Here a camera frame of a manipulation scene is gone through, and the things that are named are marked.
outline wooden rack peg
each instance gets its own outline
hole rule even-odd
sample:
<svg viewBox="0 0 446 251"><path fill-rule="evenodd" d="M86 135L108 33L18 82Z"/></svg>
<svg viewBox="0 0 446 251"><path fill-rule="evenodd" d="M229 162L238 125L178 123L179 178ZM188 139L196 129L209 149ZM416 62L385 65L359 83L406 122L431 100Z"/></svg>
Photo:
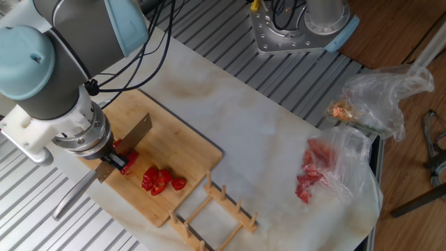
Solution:
<svg viewBox="0 0 446 251"><path fill-rule="evenodd" d="M226 198L226 186L222 186L222 190L219 191L215 186L212 185L212 179L210 177L210 172L206 174L208 183L205 184L204 190L208 194L208 198L191 214L191 216L186 219L184 222L181 222L174 214L173 211L170 211L170 221L169 224L184 238L186 243L191 245L197 251L207 251L208 249L205 247L204 241L199 241L199 239L190 232L189 223L195 219L195 217L205 208L209 202L215 200L222 208L224 208L229 214L232 215L234 219L238 221L238 226L234 231L232 231L231 235L225 240L221 247L217 249L217 251L223 251L223 249L231 242L234 236L242 229L245 228L249 233L254 233L257 229L256 220L257 213L249 218L245 215L241 210L242 200L239 199L237 204L234 205L231 200Z"/></svg>

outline wooden cutting board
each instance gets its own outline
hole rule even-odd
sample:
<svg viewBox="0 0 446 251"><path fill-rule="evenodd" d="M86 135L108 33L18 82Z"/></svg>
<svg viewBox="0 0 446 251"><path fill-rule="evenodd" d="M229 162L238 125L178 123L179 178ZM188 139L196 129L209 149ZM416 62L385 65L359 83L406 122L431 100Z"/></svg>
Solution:
<svg viewBox="0 0 446 251"><path fill-rule="evenodd" d="M114 138L123 139L127 133L150 113L153 127L135 150L137 161L126 175L115 170L105 181L128 203L156 227L169 218L169 210L177 209L211 170L222 159L222 152L188 125L161 107L142 92L127 91L104 110L111 123ZM95 169L100 160L81 161ZM170 169L175 176L186 179L186 186L175 191L171 184L152 196L141 188L144 172L152 165Z"/></svg>

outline metal rod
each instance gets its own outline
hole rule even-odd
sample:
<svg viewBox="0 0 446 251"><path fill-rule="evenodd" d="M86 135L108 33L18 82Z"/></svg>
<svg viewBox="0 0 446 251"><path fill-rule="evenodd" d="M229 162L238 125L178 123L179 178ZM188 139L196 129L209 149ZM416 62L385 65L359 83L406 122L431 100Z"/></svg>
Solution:
<svg viewBox="0 0 446 251"><path fill-rule="evenodd" d="M437 31L437 34L432 38L431 42L426 46L413 66L427 67L432 60L437 56L440 50L446 44L446 22Z"/></svg>
<svg viewBox="0 0 446 251"><path fill-rule="evenodd" d="M420 195L419 197L414 198L413 200L405 203L404 205L399 206L390 212L390 215L393 218L398 218L402 215L405 215L421 206L428 204L429 202L433 202L434 200L446 195L446 183Z"/></svg>

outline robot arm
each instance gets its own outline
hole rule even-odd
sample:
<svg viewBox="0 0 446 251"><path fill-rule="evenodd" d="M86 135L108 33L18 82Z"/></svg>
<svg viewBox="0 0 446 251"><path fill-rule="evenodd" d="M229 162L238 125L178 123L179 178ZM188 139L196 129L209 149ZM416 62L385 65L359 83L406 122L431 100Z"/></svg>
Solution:
<svg viewBox="0 0 446 251"><path fill-rule="evenodd" d="M143 45L148 32L131 0L34 0L52 26L0 29L0 92L17 106L0 122L2 133L39 165L50 165L53 141L118 168L113 134L83 84Z"/></svg>

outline black cable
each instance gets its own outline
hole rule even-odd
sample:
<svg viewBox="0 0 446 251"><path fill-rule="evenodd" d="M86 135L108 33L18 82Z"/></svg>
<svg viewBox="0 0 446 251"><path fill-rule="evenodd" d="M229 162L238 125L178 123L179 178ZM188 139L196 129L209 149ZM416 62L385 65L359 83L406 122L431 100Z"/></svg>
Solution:
<svg viewBox="0 0 446 251"><path fill-rule="evenodd" d="M164 6L164 0L163 1L161 1L160 3L161 3L161 5L162 5L162 7ZM158 13L158 8L159 8L159 5L160 4L158 4L156 7L155 7L155 14L152 16L152 20L151 20L151 23L149 24L149 26L148 26L148 38L147 38L147 41L144 43L145 45L148 43L148 41L150 40L150 38L151 38L151 36L152 36L152 33L153 33L153 31L155 30L155 22L157 22L158 21L158 18L160 17L160 14L161 14L161 10L162 10L162 7L160 8L160 11L159 11L159 13ZM101 84L99 84L98 86L99 87L102 87L102 86L104 86L104 85L106 85L106 84L108 84L108 83L110 83L112 80L114 80L114 79L116 79L119 75L121 75L123 72L125 72L138 58L139 58L139 56L141 55L141 54L143 54L144 53L144 51L143 51L143 48L141 48L140 50L139 50L139 52L137 53L137 55L126 65L126 66L124 66L122 69L120 69L117 73L115 73L114 75L113 75L113 77L110 77L109 79L107 79L107 80L105 80L103 83L101 83Z"/></svg>
<svg viewBox="0 0 446 251"><path fill-rule="evenodd" d="M185 0L183 0L183 2L182 2L182 4L181 4L181 7L178 9L177 13L175 14L175 16L174 16L174 20L175 20L176 16L180 13L180 11L183 9L184 3L185 3ZM148 52L148 53L145 53L145 54L143 54L142 56L147 56L147 55L153 54L153 53L155 53L155 52L158 51L158 49L161 47L162 41L164 41L164 37L165 37L166 34L167 34L167 30L169 30L169 27L167 27L167 28L164 30L164 34L162 35L161 41L160 41L160 43L158 44L158 46L157 46L153 51Z"/></svg>
<svg viewBox="0 0 446 251"><path fill-rule="evenodd" d="M283 31L288 27L288 25L290 25L291 20L293 19L294 12L296 10L296 6L298 5L298 0L294 0L294 5L293 5L293 8L291 9L290 17L288 18L288 21L286 22L286 24L282 27L280 27L276 23L276 14L277 14L277 7L279 6L279 2L280 2L280 0L277 0L276 4L274 4L274 2L272 3L272 24L274 24L274 27L276 29L278 29L279 31Z"/></svg>
<svg viewBox="0 0 446 251"><path fill-rule="evenodd" d="M131 81L133 80L134 76L137 74L137 72L139 70L139 67L141 66L143 58L144 58L143 56L139 57L139 61L138 61L137 67L133 71L133 74L130 77L130 79L124 85L124 88L127 87L131 83ZM101 107L101 109L105 109L107 106L109 106L113 101L115 101L115 99L117 99L122 94L122 92L123 91L119 91L107 104L105 104L103 107Z"/></svg>
<svg viewBox="0 0 446 251"><path fill-rule="evenodd" d="M184 4L185 4L185 0L183 0L183 2L182 2L182 4L181 4L180 8L179 8L178 11L176 12L176 14L175 14L175 16L174 16L174 19L178 16L178 14L180 14L180 11L183 9ZM148 55L151 55L151 54L157 52L158 49L161 47L162 42L164 41L164 37L166 36L166 34L167 34L167 30L168 30L168 29L169 29L169 27L167 27L167 28L164 30L164 34L162 35L162 38L161 38L160 43L158 44L158 46L157 46L153 51L148 52L148 53L145 53L145 54L142 54L142 55L139 55L138 58L140 58L140 57L144 57L144 56L148 56ZM114 76L115 74L114 74L114 73L99 73L99 75L112 75L112 76Z"/></svg>
<svg viewBox="0 0 446 251"><path fill-rule="evenodd" d="M154 76L160 71L160 69L161 69L161 67L162 67L162 65L163 65L163 63L164 63L164 60L166 59L167 52L168 52L168 50L169 50L169 44L170 44L170 39L171 39L171 34L172 34L172 26L173 26L172 23L173 23L173 21L174 21L174 12L175 12L175 1L172 1L172 5L171 5L171 14L170 14L170 18L169 18L169 28L168 28L168 34L169 34L169 35L167 36L166 47L165 47L165 49L164 49L164 53L163 53L163 55L162 55L161 61L160 61L160 63L158 64L158 67L157 67L157 68L155 69L155 71L152 73L152 75L150 75L150 76L149 76L147 79L145 79L143 82L141 82L141 83L139 83L139 84L137 84L137 85L128 87L128 88L122 88L122 89L102 89L102 90L99 90L99 92L104 92L104 93L106 93L106 92L119 92L119 91L131 91L131 90L135 90L135 89L138 89L139 87L145 85L147 82L151 81L151 80L154 78Z"/></svg>
<svg viewBox="0 0 446 251"><path fill-rule="evenodd" d="M435 150L439 152L438 155L444 154L445 150L441 148L441 146L438 144L438 142L446 135L446 132L443 132L436 138L436 143L432 142L430 133L429 133L429 126L430 126L430 120L433 116L437 116L443 123L446 124L446 121L438 116L434 111L429 110L427 115L424 117L424 136L427 140L427 146L428 146L428 154L429 154L429 161L432 161L435 156ZM436 167L430 170L431 171L431 184L434 187L438 187L439 185L442 185L443 182L440 180L440 177L438 176L441 172L443 172L446 169L446 162L439 162L437 163Z"/></svg>
<svg viewBox="0 0 446 251"><path fill-rule="evenodd" d="M111 76L114 76L113 73L98 73L98 75L111 75Z"/></svg>

